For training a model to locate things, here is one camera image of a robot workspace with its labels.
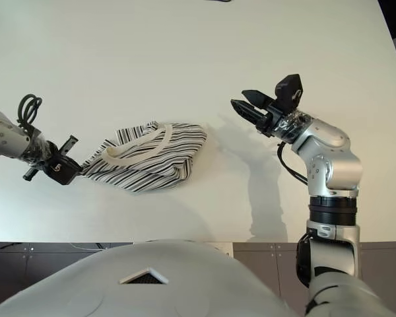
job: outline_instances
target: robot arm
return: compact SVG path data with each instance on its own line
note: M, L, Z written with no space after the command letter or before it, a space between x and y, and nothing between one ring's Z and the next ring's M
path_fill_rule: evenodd
M281 149L284 143L291 144L305 162L307 178L287 169L308 184L310 194L310 219L296 251L298 278L310 287L307 314L356 316L375 312L376 316L395 316L357 279L360 229L356 197L361 162L350 151L346 133L297 110L302 92L299 75L289 75L276 86L276 100L257 90L245 90L242 94L251 104L242 100L231 103L258 132L281 139Z
M0 112L0 155L27 162L31 167L23 176L25 180L31 181L39 170L43 170L56 182L67 185L82 170L66 155L78 140L71 135L60 149L46 141L41 131L31 124L41 103L41 98L26 95L18 109L19 125Z

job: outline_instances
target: wire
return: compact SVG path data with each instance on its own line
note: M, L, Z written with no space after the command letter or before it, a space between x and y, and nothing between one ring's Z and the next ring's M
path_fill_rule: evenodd
M278 149L277 149L277 157L279 158L280 163L283 165L283 167L297 180L299 180L301 183L308 185L308 179L299 174L297 171L291 169L289 166L286 165L286 163L283 161L282 154L283 154L283 148L286 145L285 142L282 141L282 143L278 144Z
M19 127L28 129L32 122L34 122L38 108L41 106L42 99L35 94L27 94L19 102L18 120Z
M72 242L69 242L69 244L74 247L75 249L79 250L86 250L86 251L104 251L105 248L100 248L100 249L88 249L88 248L81 248L80 246L75 246Z
M21 243L21 242L9 243L9 244L6 244L6 245L4 245L4 246L1 246L1 247L0 247L0 250L3 250L3 249L5 249L5 248L8 248L9 246L17 246L18 244L22 244L22 243Z

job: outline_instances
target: white table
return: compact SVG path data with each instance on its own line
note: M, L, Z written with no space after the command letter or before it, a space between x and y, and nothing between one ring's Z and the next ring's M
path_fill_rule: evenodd
M61 186L0 158L0 240L157 238L296 242L309 197L267 139L231 109L299 73L301 110L345 130L364 165L363 241L396 240L396 52L376 0L0 0L0 110L78 162L118 127L197 122L209 133L182 186L133 195L77 178ZM304 172L300 159L285 160Z

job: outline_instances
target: black and white stripes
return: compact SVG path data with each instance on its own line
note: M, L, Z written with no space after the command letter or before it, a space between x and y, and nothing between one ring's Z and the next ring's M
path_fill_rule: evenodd
M150 122L116 131L84 164L82 175L142 192L167 188L191 174L192 158L207 138L199 125Z

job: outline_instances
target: white bag strap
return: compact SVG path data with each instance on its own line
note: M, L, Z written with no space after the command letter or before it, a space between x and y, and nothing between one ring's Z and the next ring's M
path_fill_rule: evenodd
M162 133L164 130L166 130L166 132L164 134L163 140L160 142L159 145L157 145L152 150L149 150L148 152L143 154L135 155L133 157L117 158L117 156L122 155L124 152L134 147L135 145L141 145L143 143L152 141L153 139L158 137L158 135L160 135L160 133ZM166 124L164 127L159 127L157 130L149 134L146 134L143 137L139 137L138 139L132 140L118 147L106 148L102 152L101 158L103 159L104 162L116 166L129 166L129 165L137 164L151 157L155 157L159 152L161 152L161 150L164 147L166 147L167 144L169 143L170 138L172 137L172 132L173 132L172 125Z

